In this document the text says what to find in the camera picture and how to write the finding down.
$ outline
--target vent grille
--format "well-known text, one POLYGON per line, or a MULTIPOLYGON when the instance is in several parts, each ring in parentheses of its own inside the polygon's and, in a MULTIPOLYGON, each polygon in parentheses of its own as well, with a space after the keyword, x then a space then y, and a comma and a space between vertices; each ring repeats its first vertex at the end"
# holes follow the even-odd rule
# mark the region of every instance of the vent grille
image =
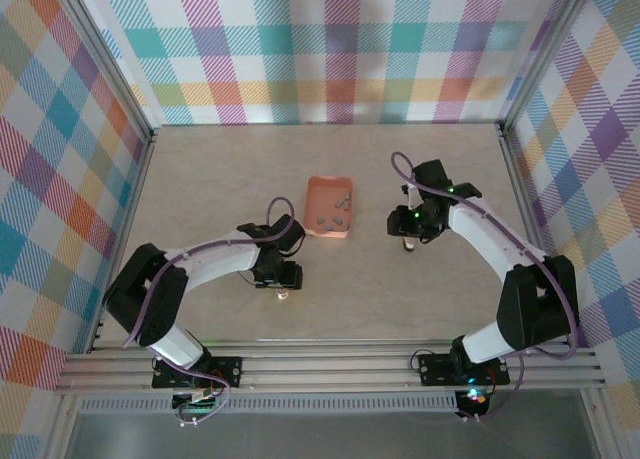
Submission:
MULTIPOLYGON (((82 401, 84 414, 173 412, 170 395, 100 395, 82 401)), ((231 396, 226 413, 443 412, 456 409, 455 393, 242 394, 231 396)))
POLYGON ((231 396, 228 412, 442 412, 455 407, 455 395, 448 393, 255 394, 231 396))

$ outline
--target plaid wall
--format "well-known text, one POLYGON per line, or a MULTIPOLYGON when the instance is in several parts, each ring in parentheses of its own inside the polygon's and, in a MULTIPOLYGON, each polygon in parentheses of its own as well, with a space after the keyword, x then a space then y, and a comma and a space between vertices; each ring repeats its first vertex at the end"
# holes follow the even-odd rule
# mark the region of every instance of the plaid wall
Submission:
MULTIPOLYGON (((110 26, 86 1, 139 91, 110 26)), ((174 125, 494 120, 561 4, 108 1, 174 125)))
POLYGON ((640 457, 640 0, 588 0, 517 135, 546 247, 576 266, 582 330, 640 457))
POLYGON ((143 142, 57 0, 0 0, 0 458, 36 454, 143 142))

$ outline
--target black motor bracket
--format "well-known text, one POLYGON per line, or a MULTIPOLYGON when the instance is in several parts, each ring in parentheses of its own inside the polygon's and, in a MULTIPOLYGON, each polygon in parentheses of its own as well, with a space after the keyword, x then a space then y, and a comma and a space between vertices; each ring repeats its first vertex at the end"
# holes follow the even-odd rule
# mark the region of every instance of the black motor bracket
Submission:
MULTIPOLYGON (((238 227, 238 231, 244 232, 252 239, 263 239, 282 232, 290 220, 289 214, 283 214, 272 226, 257 226, 249 223, 238 227)), ((298 252, 305 236, 304 228, 298 221, 293 221, 289 230, 280 239, 256 244, 260 248, 260 253, 255 265, 251 268, 256 288, 282 287, 292 290, 302 288, 302 267, 294 261, 285 259, 298 252)))
MULTIPOLYGON (((140 314, 147 285, 167 263, 165 251, 153 244, 138 247, 104 295, 104 305, 127 331, 140 314)), ((189 278, 181 267, 171 266, 160 278, 136 341, 147 347, 162 339, 175 323, 189 278)))
POLYGON ((509 384, 506 363, 492 359, 482 364, 473 364, 461 371, 454 353, 421 354, 418 356, 420 383, 433 386, 504 386, 509 384))
MULTIPOLYGON (((565 256, 547 257, 543 264, 562 289, 576 324, 578 295, 573 264, 565 256)), ((504 279, 496 322, 505 342, 516 351, 540 345, 571 332, 558 293, 537 265, 515 266, 504 279)))
MULTIPOLYGON (((440 160, 423 162, 412 170, 413 179, 432 189, 446 191, 458 197, 482 197, 470 183, 453 185, 440 160)), ((402 186, 402 192, 408 194, 409 187, 402 186)), ((391 236, 415 237, 423 244, 433 241, 449 228, 449 208, 458 201, 420 190, 422 204, 413 209, 398 206, 387 218, 387 234, 391 236)))
MULTIPOLYGON (((240 387, 242 378, 242 358, 236 356, 215 357, 204 348, 198 361, 189 368, 190 372, 217 376, 224 379, 231 387, 240 387)), ((153 362, 153 389, 219 389, 220 385, 210 379, 183 374, 176 371, 161 359, 153 362)))

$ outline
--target cable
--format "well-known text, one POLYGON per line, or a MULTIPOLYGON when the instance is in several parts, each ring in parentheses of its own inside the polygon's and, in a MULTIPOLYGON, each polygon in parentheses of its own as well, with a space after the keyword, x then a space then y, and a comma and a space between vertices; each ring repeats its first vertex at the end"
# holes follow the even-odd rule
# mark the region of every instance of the cable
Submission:
POLYGON ((138 313, 136 322, 134 323, 133 328, 129 333, 129 336, 127 336, 127 339, 122 344, 122 349, 126 349, 127 347, 129 347, 131 342, 133 342, 135 338, 138 336, 138 333, 140 332, 140 328, 142 327, 142 322, 144 321, 144 318, 147 314, 147 309, 149 309, 149 304, 151 303, 151 298, 153 297, 153 293, 155 292, 156 287, 158 287, 158 283, 160 282, 160 279, 162 278, 164 273, 167 272, 167 270, 171 266, 182 261, 185 258, 185 256, 190 256, 198 252, 206 251, 207 249, 212 249, 214 247, 219 247, 219 246, 232 246, 234 244, 261 244, 263 242, 277 241, 278 239, 283 237, 289 231, 289 229, 291 229, 291 226, 293 225, 293 222, 295 220, 294 219, 295 211, 293 209, 293 204, 289 199, 281 196, 276 197, 269 203, 269 207, 267 207, 267 224, 269 224, 271 209, 273 208, 273 205, 278 201, 285 202, 289 206, 289 209, 291 210, 291 217, 289 218, 289 222, 287 223, 285 228, 279 233, 270 237, 260 237, 257 239, 231 239, 231 240, 217 240, 213 242, 206 242, 204 244, 200 244, 199 246, 192 247, 191 249, 187 250, 184 254, 177 255, 172 259, 170 259, 169 261, 167 261, 167 263, 163 265, 160 268, 160 270, 157 272, 157 274, 153 277, 153 280, 149 285, 149 289, 147 290, 147 294, 144 296, 144 300, 142 301, 142 306, 140 306, 140 312, 138 313))
POLYGON ((302 239, 300 239, 300 241, 298 241, 298 247, 296 247, 296 249, 293 252, 280 252, 280 255, 282 257, 284 257, 285 259, 289 259, 290 257, 295 256, 300 249, 302 248, 302 244, 304 244, 304 239, 305 237, 307 237, 306 233, 304 236, 302 236, 302 239))
POLYGON ((244 282, 246 282, 247 284, 249 284, 250 286, 255 286, 255 285, 256 285, 256 283, 255 283, 255 282, 251 282, 249 279, 247 279, 246 277, 244 277, 240 271, 236 271, 236 274, 238 274, 238 275, 242 278, 242 280, 243 280, 244 282))
POLYGON ((522 358, 522 354, 518 354, 518 361, 520 361, 520 372, 518 374, 518 380, 516 381, 516 385, 513 387, 511 394, 507 396, 507 399, 505 399, 505 401, 502 404, 500 404, 495 409, 487 412, 484 415, 485 418, 492 417, 496 412, 504 409, 504 407, 513 400, 514 396, 522 387, 522 383, 524 382, 524 359, 522 358))
POLYGON ((498 380, 496 379, 496 373, 493 372, 493 369, 491 369, 489 366, 487 366, 487 372, 491 376, 491 382, 493 383, 493 387, 491 388, 491 392, 489 394, 493 395, 493 393, 496 392, 496 383, 498 382, 498 380))
POLYGON ((463 197, 419 184, 413 179, 413 177, 409 177, 406 174, 404 174, 396 164, 396 158, 398 156, 405 160, 405 162, 407 163, 407 165, 410 167, 412 171, 413 171, 413 164, 411 163, 411 160, 400 151, 395 151, 393 154, 391 154, 391 166, 402 179, 407 181, 407 183, 417 187, 420 190, 428 192, 430 194, 440 196, 440 197, 446 197, 448 199, 453 199, 454 201, 457 201, 460 204, 464 204, 470 209, 473 209, 475 212, 482 215, 482 217, 486 218, 491 224, 493 224, 511 243, 513 243, 513 245, 515 245, 518 248, 518 250, 522 254, 524 254, 527 258, 529 258, 542 271, 546 279, 551 284, 551 287, 558 295, 558 298, 560 299, 560 303, 562 304, 562 308, 564 309, 564 312, 567 315, 567 320, 569 321, 569 329, 571 331, 571 341, 569 344, 569 351, 567 351, 564 354, 555 354, 552 352, 548 352, 543 348, 537 347, 537 346, 534 347, 534 349, 546 356, 552 357, 559 361, 565 361, 565 360, 571 359, 576 353, 576 350, 578 349, 578 325, 576 324, 576 319, 575 319, 575 316, 573 315, 573 311, 571 310, 571 306, 569 305, 569 300, 567 299, 567 296, 565 295, 564 291, 560 287, 560 284, 558 284, 558 281, 553 276, 549 268, 547 268, 547 266, 545 266, 542 263, 542 261, 540 261, 540 259, 538 259, 536 255, 533 254, 527 248, 525 244, 520 242, 520 240, 516 236, 514 236, 509 231, 509 229, 507 229, 496 217, 494 217, 487 210, 483 209, 479 205, 463 197))
POLYGON ((164 362, 166 362, 169 366, 174 368, 176 371, 181 372, 182 374, 187 374, 187 375, 193 376, 193 377, 200 377, 202 379, 209 379, 212 382, 217 382, 218 384, 220 384, 224 388, 223 391, 226 391, 226 394, 224 395, 224 399, 220 402, 220 404, 218 404, 210 412, 208 412, 207 414, 205 414, 204 416, 202 416, 199 419, 196 419, 194 417, 194 419, 192 421, 186 421, 184 419, 184 417, 182 416, 182 410, 185 407, 187 407, 188 404, 182 404, 182 405, 178 406, 177 415, 178 415, 178 419, 180 419, 181 425, 182 424, 193 424, 194 426, 197 426, 198 424, 206 421, 210 417, 216 415, 229 402, 229 398, 231 397, 231 386, 223 378, 218 377, 218 376, 214 376, 212 374, 205 374, 203 372, 190 371, 189 369, 185 369, 184 367, 179 366, 178 364, 174 364, 173 362, 171 362, 171 361, 169 361, 168 359, 165 359, 165 358, 163 358, 162 360, 164 362))
MULTIPOLYGON (((224 376, 218 369, 214 369, 213 373, 216 374, 218 377, 221 377, 222 379, 224 379, 224 376)), ((212 397, 218 397, 220 394, 222 394, 222 391, 224 391, 224 385, 221 385, 220 390, 216 391, 215 387, 213 386, 213 381, 211 381, 211 388, 213 389, 213 394, 211 394, 212 397)))
POLYGON ((416 357, 416 354, 418 354, 420 351, 427 351, 429 354, 435 354, 435 352, 433 352, 431 349, 418 349, 416 352, 414 352, 411 355, 411 359, 409 359, 409 368, 417 374, 420 374, 420 371, 413 367, 413 359, 416 357))

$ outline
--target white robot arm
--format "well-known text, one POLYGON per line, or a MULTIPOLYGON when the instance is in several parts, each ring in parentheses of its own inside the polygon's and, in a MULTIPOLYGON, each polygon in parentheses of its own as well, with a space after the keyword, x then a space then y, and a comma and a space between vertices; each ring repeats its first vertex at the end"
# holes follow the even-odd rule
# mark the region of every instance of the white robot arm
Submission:
MULTIPOLYGON (((182 297, 206 282, 239 271, 251 271, 256 288, 300 289, 302 268, 286 259, 300 248, 304 229, 293 221, 280 238, 270 239, 284 231, 289 222, 291 218, 285 214, 272 226, 245 224, 216 241, 220 246, 193 254, 188 254, 193 246, 166 251, 153 244, 140 246, 106 292, 106 308, 131 333, 151 281, 160 268, 179 258, 164 272, 153 291, 135 340, 153 351, 157 359, 210 374, 217 368, 212 363, 214 358, 195 337, 175 324, 182 297)), ((185 385, 202 382, 193 377, 181 379, 187 382, 185 385)))
POLYGON ((401 236, 405 250, 411 252, 417 240, 428 243, 450 229, 474 247, 503 283, 496 320, 453 342, 451 356, 459 375, 463 376, 475 365, 568 334, 569 320, 557 291, 513 238, 553 274, 577 323, 575 273, 571 262, 564 256, 549 257, 519 237, 496 218, 475 187, 469 183, 454 186, 440 161, 425 162, 412 172, 414 182, 446 191, 464 202, 430 194, 407 183, 402 190, 408 196, 408 206, 398 206, 389 215, 387 232, 401 236))

